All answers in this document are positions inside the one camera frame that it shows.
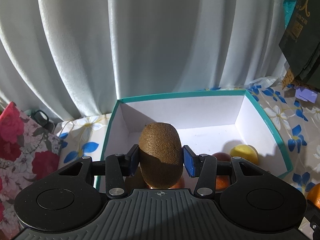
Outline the dark red apple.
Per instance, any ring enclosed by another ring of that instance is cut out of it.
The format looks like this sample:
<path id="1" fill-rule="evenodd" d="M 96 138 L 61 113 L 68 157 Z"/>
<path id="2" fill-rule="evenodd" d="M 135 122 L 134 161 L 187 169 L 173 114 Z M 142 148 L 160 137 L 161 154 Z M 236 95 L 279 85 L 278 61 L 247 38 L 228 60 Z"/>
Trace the dark red apple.
<path id="1" fill-rule="evenodd" d="M 231 161 L 231 156 L 227 153 L 224 152 L 217 152 L 214 153 L 213 156 L 218 160 L 218 161 Z"/>

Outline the orange mandarin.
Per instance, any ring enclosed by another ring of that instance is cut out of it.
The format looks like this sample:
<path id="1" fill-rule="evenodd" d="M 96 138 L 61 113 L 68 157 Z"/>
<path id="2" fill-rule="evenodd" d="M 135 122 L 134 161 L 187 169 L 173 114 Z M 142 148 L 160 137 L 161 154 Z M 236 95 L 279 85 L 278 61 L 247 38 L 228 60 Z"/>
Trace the orange mandarin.
<path id="1" fill-rule="evenodd" d="M 223 191 L 230 185 L 229 176 L 216 176 L 215 189 L 216 191 Z"/>

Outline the brown kiwi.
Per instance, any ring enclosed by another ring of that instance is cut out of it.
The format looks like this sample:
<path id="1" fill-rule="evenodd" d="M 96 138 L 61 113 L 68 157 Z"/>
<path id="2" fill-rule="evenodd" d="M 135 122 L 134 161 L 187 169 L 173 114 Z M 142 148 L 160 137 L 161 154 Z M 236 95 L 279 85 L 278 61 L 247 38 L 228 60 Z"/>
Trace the brown kiwi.
<path id="1" fill-rule="evenodd" d="M 180 137 L 171 124 L 146 125 L 139 138 L 140 168 L 145 182 L 154 189 L 174 186 L 183 172 Z"/>

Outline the teal cardboard box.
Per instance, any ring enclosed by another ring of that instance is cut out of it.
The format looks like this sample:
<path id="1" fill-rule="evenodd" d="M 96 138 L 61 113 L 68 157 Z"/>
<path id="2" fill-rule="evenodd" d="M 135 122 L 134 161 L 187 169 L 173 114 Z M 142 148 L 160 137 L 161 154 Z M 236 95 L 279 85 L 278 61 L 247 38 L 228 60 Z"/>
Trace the teal cardboard box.
<path id="1" fill-rule="evenodd" d="M 279 132 L 245 90 L 165 93 L 119 99 L 107 127 L 101 158 L 126 154 L 139 142 L 144 127 L 171 124 L 181 145 L 195 154 L 229 153 L 246 144 L 255 148 L 258 165 L 283 179 L 292 161 Z"/>

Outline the red floral gift bag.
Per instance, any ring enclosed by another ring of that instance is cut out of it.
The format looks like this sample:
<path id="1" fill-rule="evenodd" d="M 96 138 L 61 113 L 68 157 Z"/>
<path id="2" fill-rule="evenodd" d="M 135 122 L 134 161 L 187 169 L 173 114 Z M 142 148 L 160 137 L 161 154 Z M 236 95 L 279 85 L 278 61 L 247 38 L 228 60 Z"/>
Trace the red floral gift bag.
<path id="1" fill-rule="evenodd" d="M 14 102 L 1 113 L 1 239 L 20 231 L 14 211 L 19 192 L 57 170 L 62 140 Z"/>

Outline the blue floral tablecloth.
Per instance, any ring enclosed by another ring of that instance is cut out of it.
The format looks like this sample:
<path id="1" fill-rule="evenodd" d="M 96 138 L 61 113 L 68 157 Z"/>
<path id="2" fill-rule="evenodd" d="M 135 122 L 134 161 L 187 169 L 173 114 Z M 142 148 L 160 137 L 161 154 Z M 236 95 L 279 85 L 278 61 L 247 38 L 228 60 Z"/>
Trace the blue floral tablecloth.
<path id="1" fill-rule="evenodd" d="M 307 195 L 319 184 L 319 108 L 299 101 L 292 86 L 263 87 L 252 85 L 245 90 L 259 103 L 279 132 L 293 169 L 283 179 Z M 57 125 L 55 134 L 62 140 L 59 166 L 63 167 L 83 156 L 94 161 L 101 154 L 111 114 L 64 121 Z"/>

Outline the white curtain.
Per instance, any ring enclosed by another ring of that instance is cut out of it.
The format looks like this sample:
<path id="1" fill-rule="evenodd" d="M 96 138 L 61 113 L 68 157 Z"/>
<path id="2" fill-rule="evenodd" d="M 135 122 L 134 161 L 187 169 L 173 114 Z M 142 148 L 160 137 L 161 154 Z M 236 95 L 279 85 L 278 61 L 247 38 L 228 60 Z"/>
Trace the white curtain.
<path id="1" fill-rule="evenodd" d="M 280 77 L 283 33 L 283 0 L 1 0 L 1 107 L 72 120 Z"/>

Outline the small purple box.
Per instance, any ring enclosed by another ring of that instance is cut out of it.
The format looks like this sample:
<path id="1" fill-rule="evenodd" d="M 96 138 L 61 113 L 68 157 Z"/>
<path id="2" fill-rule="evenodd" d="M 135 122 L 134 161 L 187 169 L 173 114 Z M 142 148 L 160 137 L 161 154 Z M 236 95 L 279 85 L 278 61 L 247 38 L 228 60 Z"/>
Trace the small purple box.
<path id="1" fill-rule="evenodd" d="M 305 87 L 295 87 L 295 97 L 305 102 L 315 103 L 318 93 Z"/>

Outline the dark green hanging bag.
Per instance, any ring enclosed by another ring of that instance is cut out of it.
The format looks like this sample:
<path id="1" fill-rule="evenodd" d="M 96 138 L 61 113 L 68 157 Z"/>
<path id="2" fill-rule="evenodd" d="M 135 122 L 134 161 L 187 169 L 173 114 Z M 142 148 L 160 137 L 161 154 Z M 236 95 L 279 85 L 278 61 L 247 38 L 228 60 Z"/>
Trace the dark green hanging bag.
<path id="1" fill-rule="evenodd" d="M 279 43 L 294 79 L 319 90 L 319 0 L 296 0 Z"/>

